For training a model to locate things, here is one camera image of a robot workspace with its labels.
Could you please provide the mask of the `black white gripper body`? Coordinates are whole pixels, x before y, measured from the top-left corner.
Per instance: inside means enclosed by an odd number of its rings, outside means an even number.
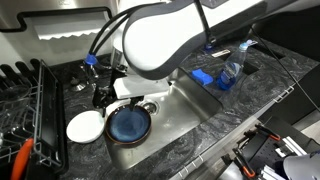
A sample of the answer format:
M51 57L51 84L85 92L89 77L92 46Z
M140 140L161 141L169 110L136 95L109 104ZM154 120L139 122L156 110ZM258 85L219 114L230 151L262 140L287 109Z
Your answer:
M108 77L109 84L103 86L97 82L92 104L104 111L118 100L132 99L134 103L142 101L146 95L162 93L169 90L166 79L148 80L138 75L127 75L112 69Z

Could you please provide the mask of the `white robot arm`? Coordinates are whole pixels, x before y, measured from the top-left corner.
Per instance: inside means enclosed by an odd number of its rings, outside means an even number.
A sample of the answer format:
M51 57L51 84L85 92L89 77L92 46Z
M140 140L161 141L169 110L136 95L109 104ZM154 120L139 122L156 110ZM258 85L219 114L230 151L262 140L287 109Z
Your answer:
M86 59L94 61L118 31L116 49L135 74L115 71L107 89L95 91L93 105L107 107L119 99L167 90L162 79L196 48L214 43L222 35L219 28L234 31L263 14L266 6L264 0L221 0L215 7L205 0L174 0L139 4L116 14L98 32Z

